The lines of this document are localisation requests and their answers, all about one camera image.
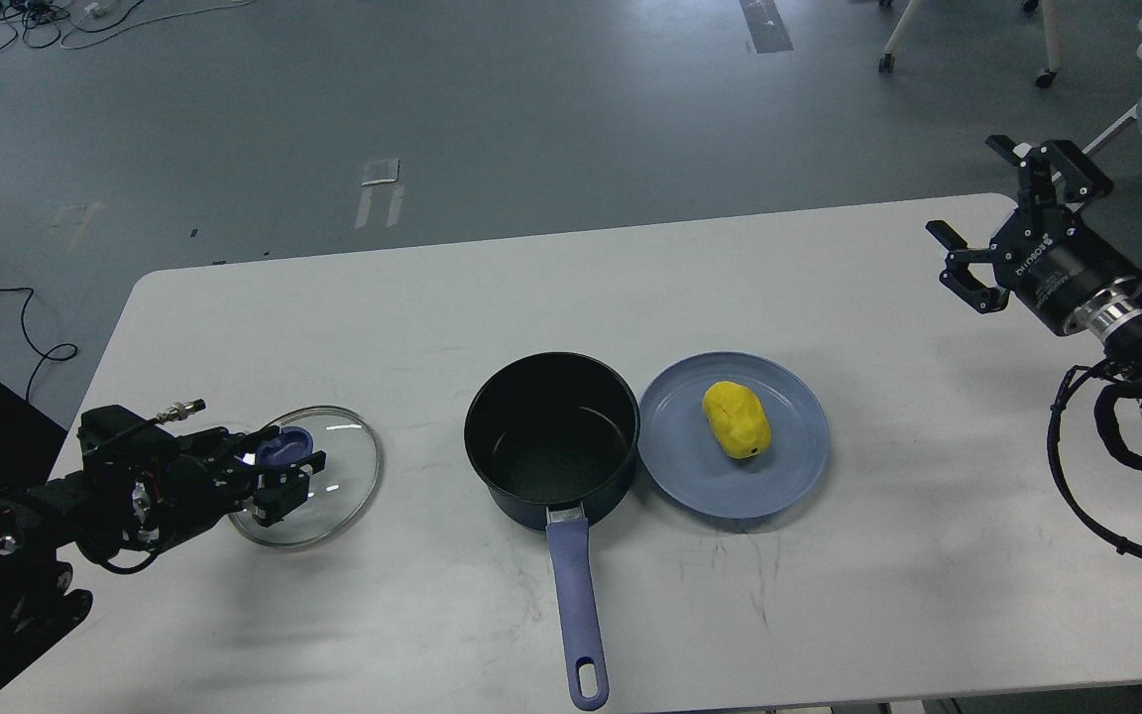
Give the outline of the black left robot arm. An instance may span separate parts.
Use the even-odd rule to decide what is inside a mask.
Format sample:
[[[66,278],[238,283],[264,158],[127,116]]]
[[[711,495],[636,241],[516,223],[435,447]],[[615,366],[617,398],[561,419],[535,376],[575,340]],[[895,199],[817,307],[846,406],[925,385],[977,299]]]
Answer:
[[[281,523],[308,499],[325,470],[308,430],[271,424],[254,432],[214,426],[182,435],[168,423],[204,401],[139,416],[113,404],[81,416],[81,466],[41,486],[0,486],[0,691],[93,610],[59,559],[75,546],[108,573],[140,573],[164,552],[248,511]]]

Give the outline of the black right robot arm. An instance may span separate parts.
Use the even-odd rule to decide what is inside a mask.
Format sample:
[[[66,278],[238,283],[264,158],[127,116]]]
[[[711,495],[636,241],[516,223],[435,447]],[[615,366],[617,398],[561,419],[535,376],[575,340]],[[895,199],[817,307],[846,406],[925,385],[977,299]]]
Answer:
[[[1113,462],[1142,473],[1142,270],[1083,218],[1113,180],[1071,141],[1029,145],[991,135],[986,144],[1016,171],[1014,209],[984,248],[971,247],[946,220],[930,220],[926,230],[943,249],[939,282],[978,313],[1018,299],[1057,337],[1087,332],[1097,339],[1104,356],[1070,367],[1049,406],[1049,474],[1081,526],[1119,554],[1142,560],[1142,543],[1080,505],[1061,455],[1067,407],[1084,384],[1099,380],[1092,408],[1097,439]]]

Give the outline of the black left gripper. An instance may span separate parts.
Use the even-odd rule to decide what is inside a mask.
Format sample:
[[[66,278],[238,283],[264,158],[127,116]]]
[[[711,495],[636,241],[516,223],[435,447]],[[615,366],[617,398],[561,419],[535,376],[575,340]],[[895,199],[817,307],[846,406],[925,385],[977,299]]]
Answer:
[[[279,426],[210,428],[172,442],[177,452],[154,458],[142,476],[150,498],[148,521],[162,536],[208,532],[249,498],[255,524],[281,523],[308,502],[311,478],[327,464],[323,451],[282,455]]]

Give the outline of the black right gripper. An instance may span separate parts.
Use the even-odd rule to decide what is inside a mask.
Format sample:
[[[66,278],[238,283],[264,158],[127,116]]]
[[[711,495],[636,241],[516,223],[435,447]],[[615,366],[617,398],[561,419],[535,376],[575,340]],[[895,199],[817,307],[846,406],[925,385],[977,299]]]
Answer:
[[[1015,168],[1016,208],[986,249],[971,248],[946,220],[926,222],[944,249],[940,284],[978,313],[1007,308],[1011,291],[1057,337],[1086,330],[1076,315],[1085,303],[1101,292],[1129,295],[1142,282],[1142,270],[1081,218],[1113,180],[1073,141],[1032,146],[991,135],[986,144]],[[995,266],[995,284],[979,280],[973,264]]]

